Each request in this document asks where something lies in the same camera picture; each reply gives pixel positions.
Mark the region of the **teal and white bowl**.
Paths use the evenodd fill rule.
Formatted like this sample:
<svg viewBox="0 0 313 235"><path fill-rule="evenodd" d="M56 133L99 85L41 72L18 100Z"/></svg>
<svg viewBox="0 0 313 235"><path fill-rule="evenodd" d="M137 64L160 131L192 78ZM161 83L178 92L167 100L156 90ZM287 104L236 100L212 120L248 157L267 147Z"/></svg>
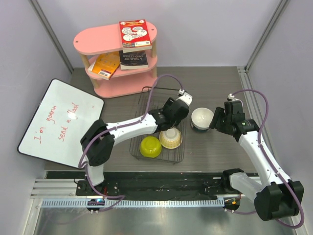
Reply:
<svg viewBox="0 0 313 235"><path fill-rule="evenodd" d="M206 133L210 130L210 128L206 128L206 129L199 129L197 126L195 126L193 123L190 123L191 128L197 132L197 133Z"/></svg>

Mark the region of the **plain white ribbed bowl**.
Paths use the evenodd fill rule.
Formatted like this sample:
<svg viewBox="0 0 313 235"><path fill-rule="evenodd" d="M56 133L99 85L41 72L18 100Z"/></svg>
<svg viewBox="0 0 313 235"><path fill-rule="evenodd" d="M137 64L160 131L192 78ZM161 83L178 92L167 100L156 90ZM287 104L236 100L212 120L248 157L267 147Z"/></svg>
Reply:
<svg viewBox="0 0 313 235"><path fill-rule="evenodd" d="M207 108L197 108L191 114L191 123L199 129L209 128L214 113Z"/></svg>

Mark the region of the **black wire dish rack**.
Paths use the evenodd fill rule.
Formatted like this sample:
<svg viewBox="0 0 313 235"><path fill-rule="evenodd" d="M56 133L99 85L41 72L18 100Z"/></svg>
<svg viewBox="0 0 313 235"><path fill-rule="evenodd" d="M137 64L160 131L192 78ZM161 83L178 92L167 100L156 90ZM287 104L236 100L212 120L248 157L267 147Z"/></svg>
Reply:
<svg viewBox="0 0 313 235"><path fill-rule="evenodd" d="M142 88L140 97L137 102L136 113L135 113L136 117L144 114L150 90L151 90L151 87L148 87L148 86L145 86ZM169 97L173 97L173 98L177 97L178 92L179 92L178 89L159 88L159 87L154 88L154 91L150 100L149 109L161 108ZM138 160L144 160L144 159L158 160L158 161L164 161L164 162L168 162L172 164L178 164L182 162L184 159L186 124L187 124L187 119L185 118L176 127L181 132L181 144L179 147L175 149L167 149L165 147L162 147L162 151L157 157L155 158L144 157L140 153L139 148L140 148L140 144L142 140L145 137L147 137L147 135L142 135L142 136L132 138L130 140L130 147L129 147L130 154Z"/></svg>

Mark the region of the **white bowl with yellow pattern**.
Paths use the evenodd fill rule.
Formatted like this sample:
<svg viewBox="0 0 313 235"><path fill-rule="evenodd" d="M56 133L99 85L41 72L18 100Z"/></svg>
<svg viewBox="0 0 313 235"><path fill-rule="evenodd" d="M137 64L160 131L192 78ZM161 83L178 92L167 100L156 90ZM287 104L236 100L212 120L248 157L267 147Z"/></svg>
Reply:
<svg viewBox="0 0 313 235"><path fill-rule="evenodd" d="M181 131L177 128L161 131L159 134L159 141L161 145L167 149L176 149L182 143Z"/></svg>

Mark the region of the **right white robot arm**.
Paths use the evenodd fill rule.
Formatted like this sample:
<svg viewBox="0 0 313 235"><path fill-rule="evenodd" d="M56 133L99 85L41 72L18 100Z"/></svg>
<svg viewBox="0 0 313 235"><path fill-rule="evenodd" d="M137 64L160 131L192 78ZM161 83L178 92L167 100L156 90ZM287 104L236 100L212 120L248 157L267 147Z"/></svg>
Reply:
<svg viewBox="0 0 313 235"><path fill-rule="evenodd" d="M260 182L251 179L239 168L223 171L221 188L226 193L235 190L244 194L255 206L263 221L296 216L304 187L293 181L279 166L252 119L246 119L240 100L228 100L224 107L217 107L211 129L234 137L252 161Z"/></svg>

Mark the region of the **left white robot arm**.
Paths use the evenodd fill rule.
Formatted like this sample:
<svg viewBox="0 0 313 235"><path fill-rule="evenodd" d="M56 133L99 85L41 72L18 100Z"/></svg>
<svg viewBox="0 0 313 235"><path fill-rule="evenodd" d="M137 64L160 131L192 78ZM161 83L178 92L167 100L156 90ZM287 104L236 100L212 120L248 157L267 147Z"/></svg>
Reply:
<svg viewBox="0 0 313 235"><path fill-rule="evenodd" d="M104 163L110 158L117 144L142 135L166 131L176 127L189 113L192 96L182 95L169 98L160 109L153 109L140 117L119 123L104 123L99 119L81 138L82 159L88 179L87 189L93 195L100 195L104 189Z"/></svg>

